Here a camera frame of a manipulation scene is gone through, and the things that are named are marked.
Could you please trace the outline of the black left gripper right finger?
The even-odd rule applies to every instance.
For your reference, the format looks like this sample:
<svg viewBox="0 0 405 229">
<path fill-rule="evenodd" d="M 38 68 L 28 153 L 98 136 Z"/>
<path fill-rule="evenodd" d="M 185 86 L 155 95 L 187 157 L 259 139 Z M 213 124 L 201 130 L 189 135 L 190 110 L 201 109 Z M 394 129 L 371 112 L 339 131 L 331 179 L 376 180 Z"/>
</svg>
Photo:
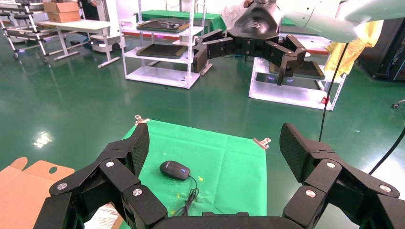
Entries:
<svg viewBox="0 0 405 229">
<path fill-rule="evenodd" d="M 347 164 L 328 144 L 282 125 L 280 152 L 301 187 L 283 217 L 304 229 L 316 226 L 328 205 L 339 208 L 361 229 L 402 229 L 405 202 L 392 185 Z"/>
</svg>

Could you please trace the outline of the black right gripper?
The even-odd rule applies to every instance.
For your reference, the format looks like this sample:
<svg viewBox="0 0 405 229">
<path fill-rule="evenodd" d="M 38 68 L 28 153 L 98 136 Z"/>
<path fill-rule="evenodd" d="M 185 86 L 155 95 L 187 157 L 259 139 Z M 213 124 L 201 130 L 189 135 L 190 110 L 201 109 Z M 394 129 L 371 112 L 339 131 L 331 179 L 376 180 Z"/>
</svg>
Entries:
<svg viewBox="0 0 405 229">
<path fill-rule="evenodd" d="M 307 49 L 293 35 L 279 41 L 282 20 L 275 1 L 252 1 L 247 10 L 224 32 L 218 29 L 196 39 L 193 46 L 193 72 L 200 73 L 209 59 L 230 54 L 265 58 L 279 68 L 277 85 L 292 77 L 303 65 Z"/>
</svg>

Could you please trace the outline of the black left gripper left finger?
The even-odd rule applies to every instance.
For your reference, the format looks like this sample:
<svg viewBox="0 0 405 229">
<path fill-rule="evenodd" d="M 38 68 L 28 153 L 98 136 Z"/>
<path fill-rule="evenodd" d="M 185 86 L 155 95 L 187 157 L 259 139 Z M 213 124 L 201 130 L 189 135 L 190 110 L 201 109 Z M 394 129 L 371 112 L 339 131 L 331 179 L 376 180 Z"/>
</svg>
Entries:
<svg viewBox="0 0 405 229">
<path fill-rule="evenodd" d="M 55 182 L 34 224 L 36 229 L 82 229 L 105 204 L 112 204 L 132 229 L 150 229 L 168 211 L 139 175 L 149 152 L 147 124 L 109 143 L 90 165 Z"/>
</svg>

